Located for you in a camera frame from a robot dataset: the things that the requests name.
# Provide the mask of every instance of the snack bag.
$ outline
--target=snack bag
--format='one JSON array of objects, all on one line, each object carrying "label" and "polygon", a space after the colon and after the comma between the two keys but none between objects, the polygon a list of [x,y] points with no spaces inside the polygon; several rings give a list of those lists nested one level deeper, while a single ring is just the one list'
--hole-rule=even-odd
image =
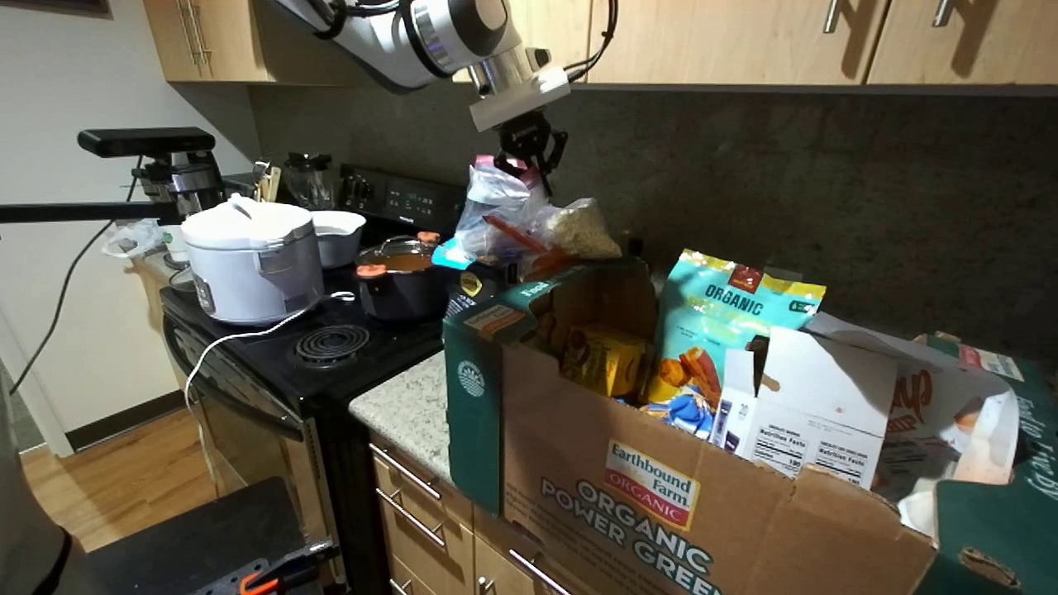
[{"label": "snack bag", "polygon": [[715,432],[729,348],[747,348],[771,326],[799,326],[826,287],[762,274],[747,263],[680,250],[661,287],[659,359],[644,409],[702,441]]}]

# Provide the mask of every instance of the dark tile backsplash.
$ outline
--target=dark tile backsplash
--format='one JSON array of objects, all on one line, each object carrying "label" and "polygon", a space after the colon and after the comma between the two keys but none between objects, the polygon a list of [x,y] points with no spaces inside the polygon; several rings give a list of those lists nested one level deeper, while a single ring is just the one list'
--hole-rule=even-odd
[{"label": "dark tile backsplash", "polygon": [[[474,92],[251,89],[262,150],[468,182]],[[1058,364],[1058,100],[616,92],[549,105],[557,203],[594,196],[666,270],[694,244],[831,283],[826,311]]]}]

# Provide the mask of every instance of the pot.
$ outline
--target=pot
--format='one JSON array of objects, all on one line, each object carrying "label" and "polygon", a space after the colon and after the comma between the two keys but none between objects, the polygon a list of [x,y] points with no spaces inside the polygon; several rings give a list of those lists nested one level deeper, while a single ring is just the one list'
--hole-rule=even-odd
[{"label": "pot", "polygon": [[224,324],[276,324],[326,298],[308,209],[229,198],[181,222],[198,309]]},{"label": "pot", "polygon": [[357,261],[365,222],[367,217],[357,213],[310,213],[322,268],[344,268]]},{"label": "pot", "polygon": [[432,244],[417,237],[386,237],[357,253],[357,295],[367,316],[428,321],[446,311],[446,277],[429,261]]}]

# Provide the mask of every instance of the rice cooker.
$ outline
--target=rice cooker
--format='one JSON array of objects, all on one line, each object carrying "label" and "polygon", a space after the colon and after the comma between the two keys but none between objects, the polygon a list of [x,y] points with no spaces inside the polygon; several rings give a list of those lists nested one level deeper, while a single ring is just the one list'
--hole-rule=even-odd
[{"label": "rice cooker", "polygon": [[224,324],[276,324],[326,298],[319,235],[308,209],[229,203],[181,222],[197,295]]}]

